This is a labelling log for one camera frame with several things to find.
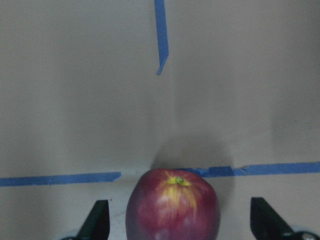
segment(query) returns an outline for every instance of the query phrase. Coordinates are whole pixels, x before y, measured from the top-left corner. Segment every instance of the apple stem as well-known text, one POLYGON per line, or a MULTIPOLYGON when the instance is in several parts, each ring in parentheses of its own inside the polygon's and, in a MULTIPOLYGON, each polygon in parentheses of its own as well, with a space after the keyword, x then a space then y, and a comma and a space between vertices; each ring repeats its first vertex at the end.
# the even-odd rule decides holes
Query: apple stem
POLYGON ((184 182, 184 179, 181 176, 177 176, 176 179, 175 179, 175 182, 177 184, 182 184, 184 182))

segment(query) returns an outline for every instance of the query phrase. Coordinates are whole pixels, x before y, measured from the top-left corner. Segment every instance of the horizontal blue tape line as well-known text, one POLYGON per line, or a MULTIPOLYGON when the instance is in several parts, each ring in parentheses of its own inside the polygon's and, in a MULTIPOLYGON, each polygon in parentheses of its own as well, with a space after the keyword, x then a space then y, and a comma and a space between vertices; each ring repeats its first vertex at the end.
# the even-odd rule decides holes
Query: horizontal blue tape line
MULTIPOLYGON (((214 166, 203 168, 179 168, 197 174, 203 178, 285 175, 320 173, 320 162, 257 164, 240 168, 231 166, 214 166)), ((121 177, 121 172, 83 173, 51 176, 26 176, 0 178, 0 187, 61 185, 82 183, 113 182, 121 177)))
POLYGON ((240 168, 231 166, 214 166, 203 168, 179 168, 203 178, 218 178, 232 176, 254 176, 254 175, 284 175, 284 174, 311 174, 320 173, 320 162, 299 163, 275 163, 257 164, 240 168))
POLYGON ((113 182, 121 172, 0 178, 0 187, 113 182))

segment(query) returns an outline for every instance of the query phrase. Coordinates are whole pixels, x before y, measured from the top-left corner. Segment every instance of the vertical blue tape strip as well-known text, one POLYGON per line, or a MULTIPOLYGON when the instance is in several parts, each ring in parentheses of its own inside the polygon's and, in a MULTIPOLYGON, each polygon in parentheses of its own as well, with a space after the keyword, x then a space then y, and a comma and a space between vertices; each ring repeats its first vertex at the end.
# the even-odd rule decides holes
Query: vertical blue tape strip
POLYGON ((156 74, 160 75, 169 56, 165 0, 154 0, 154 11, 160 64, 156 74))

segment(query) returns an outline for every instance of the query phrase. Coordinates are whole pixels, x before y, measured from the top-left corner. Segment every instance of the red apple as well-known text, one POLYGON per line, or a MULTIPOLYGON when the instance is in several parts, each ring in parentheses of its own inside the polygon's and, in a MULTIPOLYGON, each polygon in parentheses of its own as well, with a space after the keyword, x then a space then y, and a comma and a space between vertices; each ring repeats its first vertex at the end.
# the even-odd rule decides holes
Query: red apple
POLYGON ((147 171, 126 208, 127 240, 215 240, 219 223, 215 190, 184 170, 147 171))

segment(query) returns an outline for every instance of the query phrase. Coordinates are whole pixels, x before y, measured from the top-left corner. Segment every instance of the blue painter's tape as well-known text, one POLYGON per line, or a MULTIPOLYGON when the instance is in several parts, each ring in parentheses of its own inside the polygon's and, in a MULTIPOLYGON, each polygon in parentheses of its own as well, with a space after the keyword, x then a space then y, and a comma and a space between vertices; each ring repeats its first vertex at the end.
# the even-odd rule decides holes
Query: blue painter's tape
POLYGON ((257 164, 232 169, 230 166, 202 168, 179 168, 203 178, 254 175, 285 175, 320 173, 320 162, 257 164))
POLYGON ((169 56, 165 0, 154 0, 154 11, 160 64, 156 74, 160 75, 169 56))
POLYGON ((121 172, 0 178, 0 187, 113 182, 121 172))

